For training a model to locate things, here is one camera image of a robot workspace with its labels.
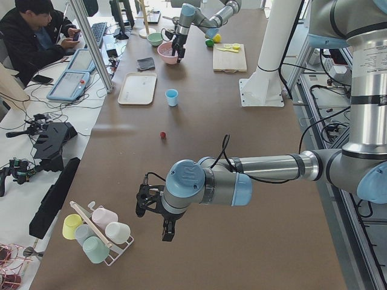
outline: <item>tablet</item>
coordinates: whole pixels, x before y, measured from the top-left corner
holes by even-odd
[[[64,71],[47,95],[49,100],[72,102],[79,98],[90,79],[87,71]]]
[[[91,73],[96,68],[90,51],[88,49],[79,49],[74,53],[73,58],[67,66],[67,70],[88,71]]]

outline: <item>keyboard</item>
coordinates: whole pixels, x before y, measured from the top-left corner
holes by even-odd
[[[105,34],[105,30],[107,28],[108,23],[107,22],[99,22],[95,23],[91,26],[91,31],[94,34],[94,37],[96,38],[97,45],[99,48],[102,46],[102,36]]]

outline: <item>tray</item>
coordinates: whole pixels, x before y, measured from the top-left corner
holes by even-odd
[[[126,74],[118,102],[121,105],[148,105],[153,101],[157,75],[154,72]]]

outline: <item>wooden cutting board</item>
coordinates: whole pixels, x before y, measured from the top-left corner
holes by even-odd
[[[230,51],[220,51],[217,49],[223,48],[227,43],[215,43],[213,46],[213,62],[212,67],[214,71],[224,71],[227,73],[234,73],[237,71],[247,71],[246,55],[244,53],[244,45],[238,53]]]

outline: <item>hand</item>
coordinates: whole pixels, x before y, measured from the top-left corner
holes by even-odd
[[[63,47],[64,50],[67,50],[69,48],[74,48],[79,43],[79,41],[73,41],[72,38],[65,38],[60,43],[60,46]]]
[[[69,29],[67,30],[68,37],[73,38],[74,35],[75,35],[77,32],[80,32],[80,29],[69,28]]]

